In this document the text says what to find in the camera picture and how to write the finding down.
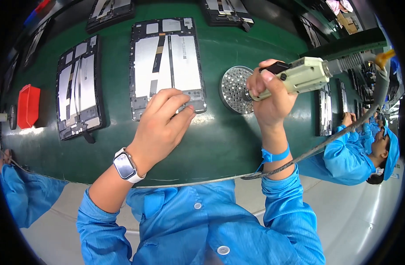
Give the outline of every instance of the gray floor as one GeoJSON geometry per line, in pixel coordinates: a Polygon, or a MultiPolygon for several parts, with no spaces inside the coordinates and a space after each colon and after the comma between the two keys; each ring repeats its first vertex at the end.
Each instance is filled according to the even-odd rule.
{"type": "MultiPolygon", "coordinates": [[[[363,183],[343,186],[300,176],[304,187],[304,201],[317,215],[318,234],[322,241],[327,264],[360,264],[369,256],[398,203],[404,166],[395,168],[400,178],[390,178],[380,185],[363,183]]],[[[84,184],[69,183],[54,206],[28,229],[21,229],[25,238],[48,265],[83,264],[76,216],[84,184]]],[[[265,196],[261,180],[236,180],[237,204],[258,217],[264,214],[265,196]]],[[[139,224],[124,205],[117,223],[127,229],[126,238],[133,252],[139,244],[139,224]]]]}

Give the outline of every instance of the white watch strap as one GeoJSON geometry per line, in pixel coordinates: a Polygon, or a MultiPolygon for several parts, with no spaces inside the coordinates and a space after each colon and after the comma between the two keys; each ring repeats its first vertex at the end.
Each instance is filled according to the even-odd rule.
{"type": "MultiPolygon", "coordinates": [[[[117,151],[116,154],[114,155],[114,157],[117,157],[122,152],[126,152],[126,147],[122,147],[119,151],[117,151]]],[[[135,175],[131,176],[130,178],[128,178],[126,180],[131,183],[138,183],[141,180],[143,180],[146,177],[146,175],[147,175],[147,173],[145,173],[142,177],[139,177],[138,173],[136,173],[135,175]]]]}
{"type": "Polygon", "coordinates": [[[126,150],[126,147],[122,147],[119,151],[116,152],[114,157],[117,157],[118,155],[120,155],[121,152],[125,152],[125,150],[126,150]]]}

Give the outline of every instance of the blue anti-static wrist strap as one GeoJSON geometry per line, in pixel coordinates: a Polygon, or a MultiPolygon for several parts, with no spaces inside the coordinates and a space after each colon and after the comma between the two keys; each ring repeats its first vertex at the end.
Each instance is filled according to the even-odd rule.
{"type": "Polygon", "coordinates": [[[288,143],[288,148],[280,154],[274,155],[271,152],[267,151],[266,149],[261,150],[262,156],[263,156],[263,162],[261,162],[260,166],[257,168],[256,172],[260,169],[261,165],[264,163],[268,162],[274,162],[274,161],[280,161],[285,159],[289,155],[289,143],[288,143]]]}

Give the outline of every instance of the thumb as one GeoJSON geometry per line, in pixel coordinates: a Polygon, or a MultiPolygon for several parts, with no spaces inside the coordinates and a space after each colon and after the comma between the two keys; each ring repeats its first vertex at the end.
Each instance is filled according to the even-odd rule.
{"type": "Polygon", "coordinates": [[[269,90],[271,94],[288,93],[282,81],[280,81],[279,78],[270,71],[264,69],[261,72],[261,78],[263,79],[267,90],[269,90]]]}

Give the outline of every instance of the blue cap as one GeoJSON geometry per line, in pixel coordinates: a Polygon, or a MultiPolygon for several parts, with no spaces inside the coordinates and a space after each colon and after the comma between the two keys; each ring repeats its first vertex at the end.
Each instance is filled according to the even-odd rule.
{"type": "Polygon", "coordinates": [[[388,180],[399,158],[399,143],[396,135],[388,127],[385,127],[384,136],[385,135],[389,135],[390,144],[388,158],[386,159],[385,169],[383,170],[383,180],[388,180]]]}

